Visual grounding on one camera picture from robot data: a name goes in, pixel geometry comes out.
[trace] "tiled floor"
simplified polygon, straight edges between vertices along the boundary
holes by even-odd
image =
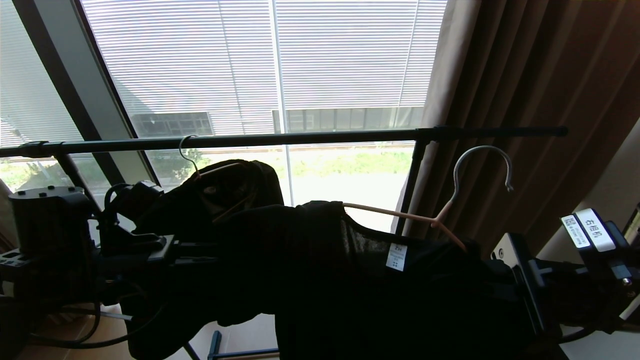
[[[108,311],[120,312],[120,308],[110,307]],[[46,329],[43,334],[56,338],[78,338],[81,333],[88,330],[93,320],[87,318],[78,319],[72,323],[59,325],[51,329]],[[222,333],[222,342],[220,344],[220,352],[238,352],[246,350],[260,350],[263,348],[277,347],[276,334],[274,330],[273,316],[259,315],[249,322],[242,323],[231,327],[220,327],[216,323],[210,323],[200,330],[200,332],[189,342],[198,357],[202,360],[207,359],[209,347],[211,346],[211,337],[215,330]],[[114,318],[103,318],[100,320],[100,326],[96,333],[92,336],[90,342],[105,341],[117,338],[126,334],[123,320]],[[131,359],[127,343],[120,343],[106,348],[90,349],[90,350],[67,350],[61,348],[48,347],[26,347],[18,360],[114,360],[114,359]],[[174,355],[169,357],[170,360],[189,360],[189,356],[182,348]],[[277,359],[277,357],[269,357],[268,359]]]

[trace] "building window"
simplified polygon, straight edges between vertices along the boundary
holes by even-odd
[[[208,113],[137,114],[131,117],[139,138],[213,135]]]
[[[416,129],[422,123],[422,106],[410,108],[354,108],[287,110],[290,133]],[[280,130],[280,114],[273,110],[273,129]]]

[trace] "white wall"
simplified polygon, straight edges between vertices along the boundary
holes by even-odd
[[[602,220],[612,220],[618,228],[627,223],[640,202],[640,120],[627,136],[602,177],[576,210],[594,208]],[[538,257],[553,261],[581,262],[577,249],[564,228],[560,228]],[[596,332],[584,339],[562,345],[571,360],[640,359],[640,334]]]

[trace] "clothes rack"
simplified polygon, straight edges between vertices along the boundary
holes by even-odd
[[[485,129],[463,129],[459,127],[438,126],[409,130],[380,130],[380,131],[345,131],[327,133],[289,133],[272,135],[241,135],[241,136],[201,136],[184,139],[176,138],[145,138],[128,140],[101,140],[87,142],[28,142],[18,147],[5,147],[0,149],[0,158],[22,156],[26,158],[50,158],[58,160],[62,169],[69,175],[73,184],[85,189],[85,194],[99,209],[93,195],[88,190],[83,178],[79,175],[75,163],[69,154],[114,152],[114,151],[145,151],[178,149],[182,142],[182,148],[215,148],[215,147],[253,147],[269,145],[299,145],[313,143],[350,143],[350,142],[389,142],[389,141],[415,141],[412,162],[406,181],[406,187],[400,206],[400,211],[407,213],[420,163],[424,157],[427,145],[431,142],[455,141],[465,138],[511,138],[528,136],[566,136],[568,130],[564,126],[559,127],[495,127]],[[396,234],[402,234],[405,219],[399,218],[396,225]],[[221,334],[214,333],[209,359],[222,359],[241,356],[257,356],[274,354],[278,349],[254,350],[249,352],[234,352],[219,354]],[[187,343],[185,350],[192,359],[198,359],[193,348]]]

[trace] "hanger hook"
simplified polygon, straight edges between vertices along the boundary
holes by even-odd
[[[196,168],[196,175],[198,177],[200,177],[200,171],[198,170],[198,165],[196,165],[196,162],[193,161],[193,159],[189,159],[187,158],[183,153],[182,153],[182,144],[184,143],[185,140],[187,140],[188,138],[197,138],[198,135],[187,135],[184,138],[182,138],[182,140],[180,140],[180,144],[178,144],[178,151],[180,152],[180,156],[182,156],[183,159],[185,159],[186,161],[189,161],[190,163],[193,164],[193,167]]]
[[[458,197],[458,192],[460,192],[460,176],[458,175],[458,172],[460,171],[460,164],[462,164],[462,160],[464,160],[472,152],[481,150],[481,149],[489,149],[489,150],[497,151],[500,155],[502,155],[502,157],[504,158],[504,161],[507,163],[507,177],[504,180],[504,186],[507,187],[508,192],[513,191],[513,186],[511,185],[511,175],[513,174],[513,164],[511,163],[511,158],[509,157],[509,155],[507,155],[506,152],[504,152],[502,149],[498,147],[495,147],[492,145],[480,145],[480,146],[472,147],[471,149],[465,151],[458,158],[458,161],[456,162],[456,166],[453,168],[454,190],[453,190],[453,195],[451,195],[451,199],[449,200],[449,202],[454,202]]]

